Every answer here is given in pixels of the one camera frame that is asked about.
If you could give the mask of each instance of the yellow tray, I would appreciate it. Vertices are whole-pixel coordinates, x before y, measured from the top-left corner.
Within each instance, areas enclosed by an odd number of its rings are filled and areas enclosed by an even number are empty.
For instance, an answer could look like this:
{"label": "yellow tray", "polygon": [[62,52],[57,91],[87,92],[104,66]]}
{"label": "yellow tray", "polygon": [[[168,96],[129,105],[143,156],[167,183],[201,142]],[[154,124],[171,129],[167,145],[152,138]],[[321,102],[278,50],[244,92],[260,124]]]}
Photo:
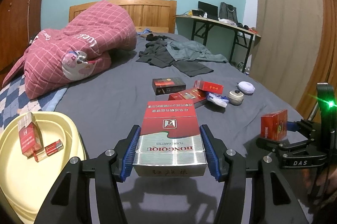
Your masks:
{"label": "yellow tray", "polygon": [[73,121],[62,113],[33,112],[41,129],[43,144],[59,139],[60,152],[37,163],[21,153],[16,117],[0,135],[0,187],[13,210],[25,224],[33,224],[50,188],[72,157],[85,160],[85,152]]}

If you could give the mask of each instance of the blue checkered fabric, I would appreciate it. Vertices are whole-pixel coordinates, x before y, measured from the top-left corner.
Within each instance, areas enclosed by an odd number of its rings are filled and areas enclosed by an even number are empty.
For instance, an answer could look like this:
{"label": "blue checkered fabric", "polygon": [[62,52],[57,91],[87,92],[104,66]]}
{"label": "blue checkered fabric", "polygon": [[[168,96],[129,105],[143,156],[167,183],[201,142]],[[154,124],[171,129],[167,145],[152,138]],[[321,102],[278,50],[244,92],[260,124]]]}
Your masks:
{"label": "blue checkered fabric", "polygon": [[46,111],[57,92],[58,90],[54,90],[30,100],[25,92],[25,76],[15,78],[11,83],[0,90],[0,133],[20,114],[28,111]]}

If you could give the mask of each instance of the pink plaid blanket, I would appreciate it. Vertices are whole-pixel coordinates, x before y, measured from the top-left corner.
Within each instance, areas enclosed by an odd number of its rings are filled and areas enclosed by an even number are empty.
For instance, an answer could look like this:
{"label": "pink plaid blanket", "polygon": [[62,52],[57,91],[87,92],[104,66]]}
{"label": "pink plaid blanket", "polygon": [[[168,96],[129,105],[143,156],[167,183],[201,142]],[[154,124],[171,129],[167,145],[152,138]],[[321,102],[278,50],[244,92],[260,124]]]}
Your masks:
{"label": "pink plaid blanket", "polygon": [[80,13],[61,30],[41,31],[3,81],[23,70],[25,91],[37,98],[69,82],[108,69],[108,50],[134,50],[136,30],[126,10],[107,0]]}

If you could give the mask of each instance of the gray bed sheet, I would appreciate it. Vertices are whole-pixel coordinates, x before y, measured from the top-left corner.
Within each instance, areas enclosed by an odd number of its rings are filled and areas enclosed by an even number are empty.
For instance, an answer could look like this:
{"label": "gray bed sheet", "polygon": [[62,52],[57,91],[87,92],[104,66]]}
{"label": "gray bed sheet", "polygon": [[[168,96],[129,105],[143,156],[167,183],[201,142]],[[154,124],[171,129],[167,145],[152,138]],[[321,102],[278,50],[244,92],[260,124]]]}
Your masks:
{"label": "gray bed sheet", "polygon": [[[175,40],[186,38],[165,34]],[[242,105],[228,105],[225,112],[210,106],[196,109],[199,125],[207,124],[216,138],[222,139],[227,148],[235,149],[248,158],[261,158],[267,152],[259,150],[254,142],[260,132],[260,116],[276,110],[288,109],[288,120],[301,116],[290,105],[268,91],[261,84],[240,73],[228,63],[203,62],[214,72],[188,77],[175,67],[164,69],[147,63],[135,62],[138,52],[145,49],[147,41],[138,37],[136,50],[118,52],[112,67],[96,76],[74,83],[56,107],[57,112],[69,116],[76,124],[90,158],[112,149],[125,138],[134,124],[141,126],[148,101],[167,100],[168,95],[156,96],[152,79],[178,76],[193,87],[195,80],[216,82],[224,86],[224,94],[236,89],[240,81],[252,83],[256,91],[245,96]],[[293,143],[305,138],[299,133],[288,132]],[[284,171],[290,186],[308,214],[306,189],[298,171]],[[134,223],[213,223],[219,205],[223,183],[218,183],[208,169],[202,177],[147,178],[131,176],[118,183],[123,208],[129,224]],[[94,181],[90,183],[90,202],[93,224],[98,224]],[[249,221],[251,179],[246,181],[246,199],[242,223]]]}

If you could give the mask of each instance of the desk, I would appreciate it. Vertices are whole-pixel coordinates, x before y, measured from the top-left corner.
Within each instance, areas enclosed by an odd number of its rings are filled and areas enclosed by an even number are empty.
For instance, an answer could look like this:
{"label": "desk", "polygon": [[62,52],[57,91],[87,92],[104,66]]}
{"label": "desk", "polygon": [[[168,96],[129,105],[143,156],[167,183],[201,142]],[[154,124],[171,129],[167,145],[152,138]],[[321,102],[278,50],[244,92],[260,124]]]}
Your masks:
{"label": "desk", "polygon": [[[236,26],[232,26],[232,25],[223,23],[221,21],[217,21],[217,20],[213,20],[213,19],[207,19],[207,18],[204,18],[204,17],[191,16],[191,15],[178,15],[176,17],[191,18],[191,19],[193,19],[193,28],[192,28],[191,40],[194,40],[195,36],[200,37],[200,38],[203,39],[203,45],[204,46],[206,46],[206,44],[207,44],[208,32],[214,26],[219,26],[219,27],[222,27],[222,28],[233,30],[235,34],[234,34],[233,46],[232,46],[232,49],[231,49],[231,52],[230,52],[229,62],[231,63],[231,61],[232,61],[235,45],[239,45],[241,47],[246,48],[247,49],[246,58],[245,58],[245,62],[244,62],[243,67],[242,67],[242,72],[243,73],[245,72],[246,65],[247,65],[247,60],[248,60],[249,53],[250,53],[250,49],[251,49],[251,46],[252,46],[252,43],[253,43],[253,38],[255,36],[255,40],[259,41],[261,39],[260,35],[254,34],[251,31],[248,31],[248,30],[236,27]],[[195,28],[197,26],[197,22],[201,22],[203,24],[202,24],[202,26],[198,30],[195,30]],[[199,35],[198,34],[199,31],[201,29],[203,29],[203,28],[205,28],[204,32],[201,35]],[[242,38],[243,38],[245,44],[241,44],[240,43],[239,38],[238,38],[238,32],[242,33]],[[246,36],[245,35],[249,35],[250,36],[248,44],[247,44],[247,40],[246,40]]]}

